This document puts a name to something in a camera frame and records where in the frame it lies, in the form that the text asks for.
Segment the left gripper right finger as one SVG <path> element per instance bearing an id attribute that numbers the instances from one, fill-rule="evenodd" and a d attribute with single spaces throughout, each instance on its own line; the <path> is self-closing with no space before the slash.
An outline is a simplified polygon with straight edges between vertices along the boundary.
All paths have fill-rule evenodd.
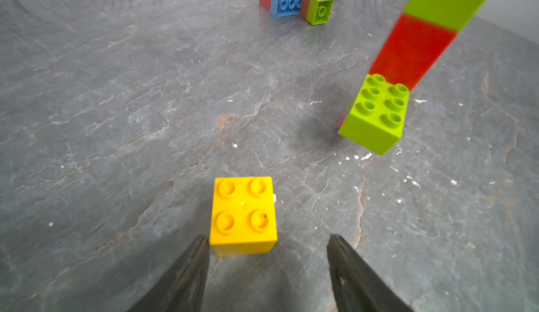
<path id="1" fill-rule="evenodd" d="M 330 236 L 327 255 L 339 311 L 412 312 L 342 236 Z"/>

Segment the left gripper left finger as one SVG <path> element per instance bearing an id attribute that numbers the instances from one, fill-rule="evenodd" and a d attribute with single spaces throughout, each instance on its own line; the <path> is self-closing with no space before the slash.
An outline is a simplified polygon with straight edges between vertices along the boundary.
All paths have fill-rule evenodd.
<path id="1" fill-rule="evenodd" d="M 210 246 L 197 236 L 130 311 L 200 311 L 209 270 Z"/>

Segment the yellow lego brick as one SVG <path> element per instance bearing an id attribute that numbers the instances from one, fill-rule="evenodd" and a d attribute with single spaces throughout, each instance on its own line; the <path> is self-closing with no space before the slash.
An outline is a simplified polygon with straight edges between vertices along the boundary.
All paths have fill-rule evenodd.
<path id="1" fill-rule="evenodd" d="M 277 242 L 271 177 L 215 180 L 209 244 L 220 258 L 267 254 Z"/>

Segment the long green lego brick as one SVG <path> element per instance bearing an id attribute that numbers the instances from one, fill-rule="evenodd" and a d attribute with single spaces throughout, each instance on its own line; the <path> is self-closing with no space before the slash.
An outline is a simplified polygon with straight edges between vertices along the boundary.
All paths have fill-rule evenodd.
<path id="1" fill-rule="evenodd" d="M 380 74 L 368 74 L 338 133 L 379 156 L 385 155 L 403 135 L 409 96 L 407 86 L 392 84 Z"/>

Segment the small red lego brick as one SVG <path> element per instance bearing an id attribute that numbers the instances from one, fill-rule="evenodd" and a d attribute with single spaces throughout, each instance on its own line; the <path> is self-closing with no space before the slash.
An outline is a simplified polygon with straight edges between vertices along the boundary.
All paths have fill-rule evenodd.
<path id="1" fill-rule="evenodd" d="M 369 74 L 413 90 L 458 36 L 458 32 L 401 14 Z"/>

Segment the blue lego brick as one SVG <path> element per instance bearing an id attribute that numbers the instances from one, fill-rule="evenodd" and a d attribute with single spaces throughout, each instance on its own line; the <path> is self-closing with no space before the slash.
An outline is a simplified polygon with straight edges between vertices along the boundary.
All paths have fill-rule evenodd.
<path id="1" fill-rule="evenodd" d="M 303 0 L 271 0 L 270 13 L 274 17 L 288 17 L 300 14 Z"/>

